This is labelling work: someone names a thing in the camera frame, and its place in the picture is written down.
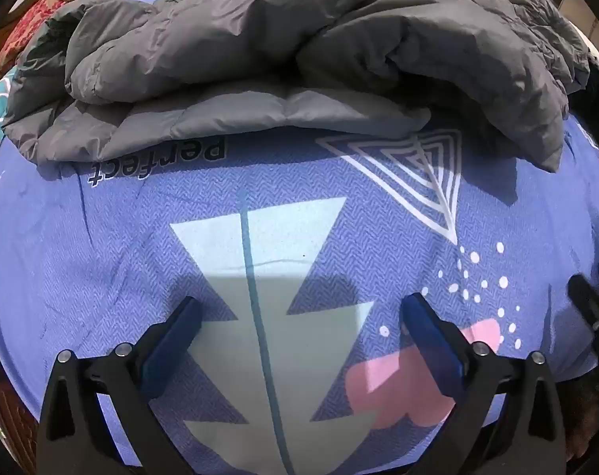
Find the grey puffer jacket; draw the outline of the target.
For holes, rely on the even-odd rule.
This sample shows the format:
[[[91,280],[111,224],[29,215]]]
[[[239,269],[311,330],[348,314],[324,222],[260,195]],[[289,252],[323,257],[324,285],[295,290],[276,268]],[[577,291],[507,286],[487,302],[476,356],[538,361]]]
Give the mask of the grey puffer jacket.
[[[77,0],[23,52],[3,129],[43,165],[282,127],[403,139],[464,112],[554,172],[589,72],[551,0]]]

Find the blue printed bedsheet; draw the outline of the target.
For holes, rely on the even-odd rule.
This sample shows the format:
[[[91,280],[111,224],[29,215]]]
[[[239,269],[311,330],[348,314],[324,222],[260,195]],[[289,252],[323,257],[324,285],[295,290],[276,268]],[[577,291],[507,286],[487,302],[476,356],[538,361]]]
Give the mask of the blue printed bedsheet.
[[[43,165],[3,129],[11,385],[40,426],[60,352],[136,343],[192,297],[201,330],[149,402],[191,474],[413,474],[454,407],[401,323],[420,293],[469,342],[545,356],[567,467],[599,437],[568,296],[574,275],[599,293],[599,145],[570,98],[554,172],[464,112],[403,139],[282,127]]]

